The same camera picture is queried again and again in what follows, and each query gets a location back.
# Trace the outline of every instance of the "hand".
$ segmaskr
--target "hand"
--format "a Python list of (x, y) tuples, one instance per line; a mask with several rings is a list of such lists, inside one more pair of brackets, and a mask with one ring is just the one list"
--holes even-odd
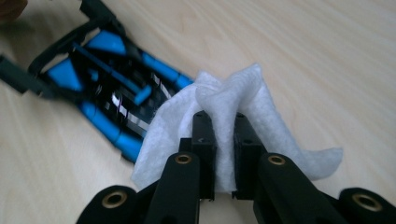
[(0, 21), (14, 21), (27, 6), (27, 0), (0, 0)]

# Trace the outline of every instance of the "crumpled fabric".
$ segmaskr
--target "crumpled fabric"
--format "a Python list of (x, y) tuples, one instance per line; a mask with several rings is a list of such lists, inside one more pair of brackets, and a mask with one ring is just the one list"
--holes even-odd
[(212, 119), (218, 144), (216, 192), (236, 190), (233, 126), (237, 112), (247, 116), (269, 152), (288, 156), (311, 180), (334, 173), (343, 158), (341, 148), (311, 151), (297, 146), (276, 111), (258, 64), (225, 80), (202, 71), (193, 84), (165, 102), (150, 123), (132, 174), (132, 180), (139, 189), (161, 177), (167, 158), (178, 152), (180, 138), (191, 137), (192, 116), (201, 110)]

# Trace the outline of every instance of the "wood grain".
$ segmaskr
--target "wood grain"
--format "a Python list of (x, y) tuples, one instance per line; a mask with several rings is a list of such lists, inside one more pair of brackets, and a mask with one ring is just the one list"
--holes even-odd
[[(141, 48), (195, 77), (259, 63), (276, 107), (306, 149), (343, 147), (314, 184), (373, 190), (396, 204), (396, 3), (368, 1), (110, 1)], [(30, 1), (0, 25), (0, 53), (27, 67), (87, 19), (79, 1)], [(0, 223), (73, 223), (133, 166), (65, 102), (0, 83)], [(200, 223), (255, 223), (251, 203), (220, 195)]]

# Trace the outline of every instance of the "toy car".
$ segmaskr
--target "toy car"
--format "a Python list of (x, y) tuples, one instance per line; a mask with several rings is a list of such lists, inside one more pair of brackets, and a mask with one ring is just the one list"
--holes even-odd
[(101, 1), (83, 0), (80, 10), (90, 20), (41, 53), (28, 73), (0, 56), (0, 78), (20, 93), (74, 103), (135, 162), (155, 111), (192, 81), (137, 47)]

